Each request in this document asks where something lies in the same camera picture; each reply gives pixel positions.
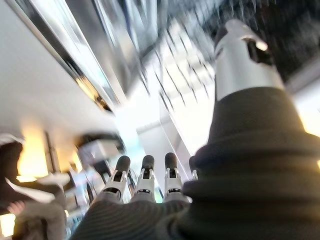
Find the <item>person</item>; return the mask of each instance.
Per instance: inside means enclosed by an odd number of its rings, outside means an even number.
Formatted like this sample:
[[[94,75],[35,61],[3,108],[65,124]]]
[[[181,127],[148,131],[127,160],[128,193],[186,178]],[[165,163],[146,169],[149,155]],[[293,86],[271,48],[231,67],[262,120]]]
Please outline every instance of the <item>person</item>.
[[[14,235],[25,234],[18,226],[44,220],[46,238],[62,240],[65,236],[64,192],[57,185],[19,182],[17,163],[22,150],[20,139],[8,133],[0,134],[0,215],[15,214]]]

